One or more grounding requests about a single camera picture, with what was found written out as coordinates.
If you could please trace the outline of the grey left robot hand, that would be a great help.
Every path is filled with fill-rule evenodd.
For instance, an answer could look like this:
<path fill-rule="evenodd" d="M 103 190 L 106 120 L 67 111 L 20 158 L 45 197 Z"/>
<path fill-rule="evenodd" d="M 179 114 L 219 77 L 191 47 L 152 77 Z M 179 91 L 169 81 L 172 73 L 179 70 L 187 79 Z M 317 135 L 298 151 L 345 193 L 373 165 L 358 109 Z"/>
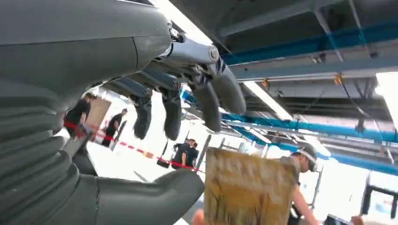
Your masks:
<path fill-rule="evenodd" d="M 124 0 L 3 0 L 0 3 L 0 222 L 3 225 L 172 225 L 204 191 L 193 171 L 152 183 L 81 174 L 72 162 L 90 136 L 55 132 L 90 88 L 110 84 L 136 104 L 135 136 L 162 94 L 164 131 L 181 124 L 181 81 L 205 125 L 219 108 L 243 114 L 237 80 L 213 45 L 172 27 L 156 7 Z"/>

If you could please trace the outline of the person's right hand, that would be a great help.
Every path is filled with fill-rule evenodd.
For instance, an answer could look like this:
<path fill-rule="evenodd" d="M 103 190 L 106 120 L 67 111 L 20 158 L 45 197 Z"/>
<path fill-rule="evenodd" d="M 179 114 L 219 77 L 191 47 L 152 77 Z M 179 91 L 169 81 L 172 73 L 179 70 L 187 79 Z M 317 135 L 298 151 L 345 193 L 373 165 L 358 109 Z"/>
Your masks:
<path fill-rule="evenodd" d="M 203 209 L 198 209 L 195 211 L 191 222 L 192 222 L 192 225 L 205 225 Z"/>

